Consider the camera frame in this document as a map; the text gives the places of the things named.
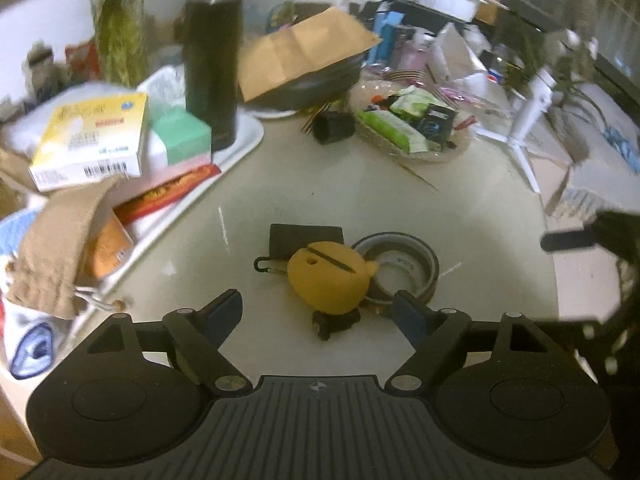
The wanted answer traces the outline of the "black power adapter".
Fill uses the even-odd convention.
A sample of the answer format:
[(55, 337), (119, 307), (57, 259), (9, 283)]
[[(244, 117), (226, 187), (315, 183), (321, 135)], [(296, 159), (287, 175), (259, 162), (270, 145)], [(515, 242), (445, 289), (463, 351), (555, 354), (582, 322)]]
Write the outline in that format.
[(355, 119), (349, 113), (327, 110), (314, 118), (311, 131), (314, 140), (321, 145), (333, 144), (355, 133)]

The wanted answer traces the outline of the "yellow pig figurine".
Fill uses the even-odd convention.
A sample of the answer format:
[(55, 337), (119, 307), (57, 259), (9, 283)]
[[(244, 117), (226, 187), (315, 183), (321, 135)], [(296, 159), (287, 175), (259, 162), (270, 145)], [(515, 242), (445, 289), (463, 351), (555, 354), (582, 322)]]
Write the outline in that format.
[(367, 296), (378, 263), (335, 242), (314, 242), (300, 248), (286, 266), (288, 282), (314, 310), (342, 315)]

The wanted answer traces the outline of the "black tape roll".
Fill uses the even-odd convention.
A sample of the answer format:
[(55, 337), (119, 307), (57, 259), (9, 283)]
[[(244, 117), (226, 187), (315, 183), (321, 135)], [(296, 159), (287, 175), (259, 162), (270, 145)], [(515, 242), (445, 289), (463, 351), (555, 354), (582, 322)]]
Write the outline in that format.
[(352, 249), (378, 265), (364, 303), (387, 310), (398, 292), (410, 292), (419, 304), (428, 304), (439, 279), (439, 260), (423, 240), (401, 232), (379, 232), (363, 237)]

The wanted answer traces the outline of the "glass vase with bamboo middle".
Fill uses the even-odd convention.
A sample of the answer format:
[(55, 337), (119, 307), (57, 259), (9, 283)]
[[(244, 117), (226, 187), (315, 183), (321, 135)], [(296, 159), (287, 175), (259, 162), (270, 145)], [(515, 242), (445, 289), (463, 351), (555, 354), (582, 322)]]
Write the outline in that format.
[(89, 1), (103, 79), (134, 88), (148, 69), (144, 0)]

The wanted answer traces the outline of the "red flat box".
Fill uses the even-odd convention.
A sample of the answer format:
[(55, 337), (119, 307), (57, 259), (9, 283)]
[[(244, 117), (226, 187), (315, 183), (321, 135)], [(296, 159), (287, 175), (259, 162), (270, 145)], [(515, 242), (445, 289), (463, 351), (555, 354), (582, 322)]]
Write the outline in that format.
[(201, 183), (218, 174), (221, 174), (221, 170), (217, 165), (208, 164), (198, 167), (115, 207), (114, 214), (123, 226), (129, 226), (139, 219), (177, 203)]

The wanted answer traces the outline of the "orange labelled packet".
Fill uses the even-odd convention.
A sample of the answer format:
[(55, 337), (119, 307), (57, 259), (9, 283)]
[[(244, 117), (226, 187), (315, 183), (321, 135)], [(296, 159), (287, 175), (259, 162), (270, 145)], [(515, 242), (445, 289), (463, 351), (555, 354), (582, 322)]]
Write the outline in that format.
[(103, 280), (119, 270), (134, 250), (134, 241), (113, 211), (90, 235), (86, 246), (85, 270), (96, 280)]

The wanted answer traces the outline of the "yellow medicine box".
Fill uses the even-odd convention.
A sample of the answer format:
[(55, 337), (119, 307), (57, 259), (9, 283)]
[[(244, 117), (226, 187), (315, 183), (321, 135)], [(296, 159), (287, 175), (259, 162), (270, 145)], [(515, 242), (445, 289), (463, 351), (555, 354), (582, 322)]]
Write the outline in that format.
[(142, 175), (148, 96), (104, 96), (56, 108), (29, 172), (40, 192)]

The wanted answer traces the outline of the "white gimbal tripod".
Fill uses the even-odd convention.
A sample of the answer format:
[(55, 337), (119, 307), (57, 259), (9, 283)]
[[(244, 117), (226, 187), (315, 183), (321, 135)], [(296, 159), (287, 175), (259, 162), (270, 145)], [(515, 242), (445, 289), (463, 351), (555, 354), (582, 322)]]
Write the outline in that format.
[(473, 127), (479, 136), (506, 144), (536, 194), (540, 193), (540, 186), (527, 154), (526, 138), (538, 119), (548, 112), (555, 93), (582, 94), (579, 86), (592, 75), (598, 47), (598, 40), (593, 35), (580, 36), (570, 29), (550, 32), (544, 38), (544, 62), (529, 79), (527, 96), (515, 113), (510, 132), (501, 134), (480, 126)]

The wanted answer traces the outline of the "black small card box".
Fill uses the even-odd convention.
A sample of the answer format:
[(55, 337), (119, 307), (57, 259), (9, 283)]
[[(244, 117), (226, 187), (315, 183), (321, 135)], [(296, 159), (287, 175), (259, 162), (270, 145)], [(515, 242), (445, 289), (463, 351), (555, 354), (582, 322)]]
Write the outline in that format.
[(457, 112), (449, 107), (430, 104), (418, 121), (416, 130), (427, 140), (446, 143), (451, 136), (456, 115)]

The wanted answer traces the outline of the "green wet wipes pack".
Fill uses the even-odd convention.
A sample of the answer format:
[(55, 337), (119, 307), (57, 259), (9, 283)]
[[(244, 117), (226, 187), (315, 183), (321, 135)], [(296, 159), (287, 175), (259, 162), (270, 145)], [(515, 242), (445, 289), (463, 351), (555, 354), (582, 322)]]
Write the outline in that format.
[(427, 153), (430, 150), (427, 140), (418, 130), (388, 110), (362, 110), (358, 118), (405, 153)]

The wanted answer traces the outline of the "black rectangular box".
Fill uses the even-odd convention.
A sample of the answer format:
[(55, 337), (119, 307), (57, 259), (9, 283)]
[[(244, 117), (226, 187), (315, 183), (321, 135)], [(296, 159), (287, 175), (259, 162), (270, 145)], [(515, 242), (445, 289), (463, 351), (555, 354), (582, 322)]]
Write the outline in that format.
[(269, 258), (288, 260), (299, 249), (315, 242), (343, 244), (343, 230), (339, 226), (273, 223), (269, 230)]

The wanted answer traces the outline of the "pink liquid bottle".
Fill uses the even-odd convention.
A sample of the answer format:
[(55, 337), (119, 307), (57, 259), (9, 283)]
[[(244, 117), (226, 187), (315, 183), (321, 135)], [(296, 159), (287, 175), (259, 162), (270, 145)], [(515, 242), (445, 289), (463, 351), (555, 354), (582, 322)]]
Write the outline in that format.
[(402, 48), (398, 63), (400, 70), (424, 70), (428, 49), (434, 41), (433, 36), (414, 36)]

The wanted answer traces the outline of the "woven snack basket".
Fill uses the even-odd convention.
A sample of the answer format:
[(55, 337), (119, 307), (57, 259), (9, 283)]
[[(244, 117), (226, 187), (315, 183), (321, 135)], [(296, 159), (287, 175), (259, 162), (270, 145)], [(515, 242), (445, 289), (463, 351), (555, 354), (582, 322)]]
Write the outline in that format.
[[(379, 136), (358, 118), (358, 113), (362, 110), (388, 110), (416, 129), (418, 121), (430, 104), (449, 107), (455, 110), (457, 115), (454, 118), (451, 136), (446, 143), (433, 142), (424, 136), (430, 149), (427, 153), (408, 154), (401, 151), (400, 148), (396, 148), (390, 141)], [(474, 124), (475, 117), (469, 113), (460, 112), (436, 91), (428, 90), (420, 84), (401, 84), (388, 80), (363, 81), (349, 91), (348, 107), (355, 118), (356, 133), (363, 140), (372, 143), (388, 154), (403, 159), (430, 162), (431, 164), (450, 162), (450, 160), (464, 154), (473, 140), (470, 127)]]

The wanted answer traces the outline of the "beige drawstring pouch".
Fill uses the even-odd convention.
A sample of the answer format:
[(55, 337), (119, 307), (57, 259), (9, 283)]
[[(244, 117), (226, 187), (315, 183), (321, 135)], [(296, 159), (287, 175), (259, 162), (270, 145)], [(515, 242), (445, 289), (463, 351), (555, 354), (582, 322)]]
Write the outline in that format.
[(77, 315), (75, 285), (96, 213), (123, 179), (54, 192), (30, 226), (13, 263), (6, 294), (11, 304), (71, 320)]

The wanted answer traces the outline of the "green tissue pack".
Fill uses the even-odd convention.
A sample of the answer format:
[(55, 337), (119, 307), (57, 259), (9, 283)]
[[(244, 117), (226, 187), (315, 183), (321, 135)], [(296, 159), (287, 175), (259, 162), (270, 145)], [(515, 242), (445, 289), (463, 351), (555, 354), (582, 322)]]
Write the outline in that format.
[(162, 142), (169, 166), (196, 156), (212, 154), (209, 124), (183, 108), (171, 107), (152, 121), (152, 131)]

